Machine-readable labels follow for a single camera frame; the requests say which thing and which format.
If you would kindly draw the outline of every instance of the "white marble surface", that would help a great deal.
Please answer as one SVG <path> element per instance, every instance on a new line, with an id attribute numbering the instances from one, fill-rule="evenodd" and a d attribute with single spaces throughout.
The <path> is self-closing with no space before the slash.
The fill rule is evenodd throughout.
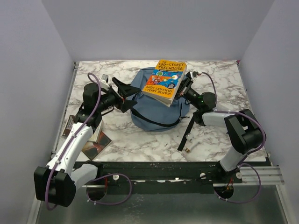
<path id="1" fill-rule="evenodd" d="M 87 73 L 100 77 L 102 74 L 116 77 L 124 83 L 130 83 L 140 68 L 155 67 L 157 61 L 111 61 L 80 62 L 70 102 L 64 119 L 76 115 L 82 103 L 83 87 L 89 80 Z M 239 111 L 249 108 L 248 98 L 235 61 L 228 62 L 187 62 L 187 71 L 208 72 L 216 86 L 218 104 L 230 110 Z M 192 86 L 198 93 L 213 92 L 208 77 L 198 77 Z M 195 111 L 190 107 L 188 116 Z M 224 128 L 193 126 L 200 144 L 190 153 L 179 152 L 178 145 L 190 119 L 184 119 L 175 128 L 162 133 L 147 133 L 132 123 L 130 112 L 122 114 L 118 110 L 103 117 L 103 131 L 112 143 L 105 148 L 94 161 L 218 161 L 230 148 L 229 137 Z M 60 137 L 58 149 L 65 138 Z M 78 161 L 88 158 L 81 152 Z M 265 161 L 265 151 L 260 150 L 248 158 L 249 161 Z"/>

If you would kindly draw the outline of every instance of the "book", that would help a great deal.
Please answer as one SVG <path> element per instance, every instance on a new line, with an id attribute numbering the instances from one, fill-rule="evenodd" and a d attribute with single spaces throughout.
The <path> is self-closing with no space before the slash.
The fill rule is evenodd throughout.
<path id="1" fill-rule="evenodd" d="M 93 160 L 100 152 L 104 150 L 109 144 L 111 143 L 111 139 L 108 138 L 105 133 L 102 131 L 99 135 L 99 141 L 98 142 L 91 142 L 88 141 L 83 146 L 82 152 L 90 159 Z"/>
<path id="2" fill-rule="evenodd" d="M 185 76 L 186 68 L 184 62 L 161 59 L 145 84 L 143 94 L 170 106 Z"/>
<path id="3" fill-rule="evenodd" d="M 70 115 L 66 122 L 63 137 L 68 137 L 71 132 L 71 127 L 74 124 L 74 115 Z M 110 143 L 111 139 L 102 132 L 103 121 L 100 122 L 92 137 L 83 146 L 82 152 L 90 159 L 93 160 L 101 151 L 104 150 Z"/>
<path id="4" fill-rule="evenodd" d="M 69 116 L 69 119 L 67 120 L 65 128 L 64 128 L 64 132 L 62 133 L 63 137 L 69 136 L 69 134 L 71 132 L 71 127 L 74 124 L 74 119 L 75 119 L 74 115 Z M 88 141 L 98 142 L 102 128 L 103 128 L 103 121 L 101 120 L 99 126 L 97 127 L 97 129 L 93 133 L 92 137 L 90 137 L 90 139 Z"/>

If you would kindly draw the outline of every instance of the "bag strap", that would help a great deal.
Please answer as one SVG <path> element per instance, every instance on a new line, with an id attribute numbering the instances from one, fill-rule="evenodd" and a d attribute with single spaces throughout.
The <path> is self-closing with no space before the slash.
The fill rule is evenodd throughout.
<path id="1" fill-rule="evenodd" d="M 172 123 L 172 124 L 161 124 L 161 123 L 152 121 L 152 120 L 150 120 L 150 119 L 148 119 L 148 118 L 142 116 L 142 115 L 141 115 L 136 109 L 134 109 L 133 107 L 131 108 L 131 112 L 132 112 L 132 114 L 135 115 L 136 117 L 138 117 L 138 118 L 140 118 L 140 119 L 142 119 L 142 120 L 145 120 L 145 121 L 147 121 L 147 122 L 149 122 L 149 123 L 152 123 L 152 124 L 155 124 L 155 125 L 159 125 L 159 126 L 161 126 L 161 127 L 172 127 L 172 126 L 177 125 L 177 124 L 181 121 L 181 119 L 186 118 L 186 117 L 181 117 L 181 115 L 182 115 L 182 108 L 183 108 L 183 105 L 181 104 L 181 109 L 180 109 L 180 112 L 179 112 L 179 118 L 178 118 L 174 123 Z"/>
<path id="2" fill-rule="evenodd" d="M 188 124 L 188 127 L 187 127 L 187 129 L 186 129 L 186 131 L 184 133 L 184 136 L 183 136 L 183 138 L 181 140 L 181 143 L 178 146 L 178 151 L 182 151 L 183 150 L 183 148 L 184 148 L 184 146 L 185 146 L 185 144 L 187 142 L 186 135 L 190 133 L 193 125 L 194 125 L 194 115 L 192 116 L 192 118 L 191 118 L 191 120 L 190 120 L 190 122 Z"/>

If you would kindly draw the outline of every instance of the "drawstring bag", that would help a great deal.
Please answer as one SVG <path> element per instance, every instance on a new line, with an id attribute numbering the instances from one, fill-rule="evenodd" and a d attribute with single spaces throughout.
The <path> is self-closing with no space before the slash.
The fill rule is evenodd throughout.
<path id="1" fill-rule="evenodd" d="M 153 67 L 140 69 L 131 86 L 141 90 L 145 86 L 149 77 L 154 71 Z M 144 95 L 142 92 L 129 97 L 137 104 L 131 108 L 131 118 L 133 123 L 147 132 L 163 132 L 175 127 L 181 119 L 189 112 L 189 104 L 185 103 L 184 98 L 173 100 L 170 107 L 158 100 Z"/>

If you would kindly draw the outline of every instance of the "wall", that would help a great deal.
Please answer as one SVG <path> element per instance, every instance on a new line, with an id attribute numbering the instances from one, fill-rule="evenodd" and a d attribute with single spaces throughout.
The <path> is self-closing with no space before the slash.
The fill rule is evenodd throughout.
<path id="1" fill-rule="evenodd" d="M 276 0 L 241 60 L 252 107 L 299 211 L 299 1 Z"/>
<path id="2" fill-rule="evenodd" d="M 274 0 L 42 0 L 75 61 L 240 59 Z"/>
<path id="3" fill-rule="evenodd" d="M 33 172 L 50 157 L 73 62 L 40 0 L 0 7 L 0 223 L 26 223 Z"/>

